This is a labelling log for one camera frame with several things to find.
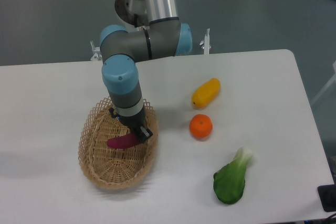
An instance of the white tabletop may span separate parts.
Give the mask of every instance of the white tabletop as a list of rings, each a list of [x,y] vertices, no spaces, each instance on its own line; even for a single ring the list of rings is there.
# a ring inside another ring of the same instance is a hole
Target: white tabletop
[[[287,50],[170,57],[138,63],[157,111],[159,148],[145,181],[101,190],[78,164],[81,130],[107,90],[101,62],[0,67],[0,223],[267,223],[317,219],[317,187],[332,184],[293,54]],[[201,111],[191,94],[217,77]],[[188,131],[211,117],[206,142]],[[242,199],[219,202],[213,173],[241,146],[254,150]]]

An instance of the wicker basket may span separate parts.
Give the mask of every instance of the wicker basket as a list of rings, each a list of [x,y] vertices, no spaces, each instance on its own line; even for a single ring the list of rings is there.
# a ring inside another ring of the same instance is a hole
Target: wicker basket
[[[144,100],[147,127],[153,136],[145,143],[125,150],[111,149],[109,138],[123,136],[130,130],[110,116],[110,98],[97,103],[84,125],[79,142],[78,158],[84,175],[105,189],[124,189],[139,183],[149,172],[156,152],[158,123],[155,111]]]

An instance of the yellow fruit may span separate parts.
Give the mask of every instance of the yellow fruit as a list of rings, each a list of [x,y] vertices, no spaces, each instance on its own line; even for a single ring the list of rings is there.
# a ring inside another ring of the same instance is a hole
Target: yellow fruit
[[[204,108],[216,98],[220,88],[220,81],[216,78],[211,78],[195,91],[191,98],[192,103],[196,108]]]

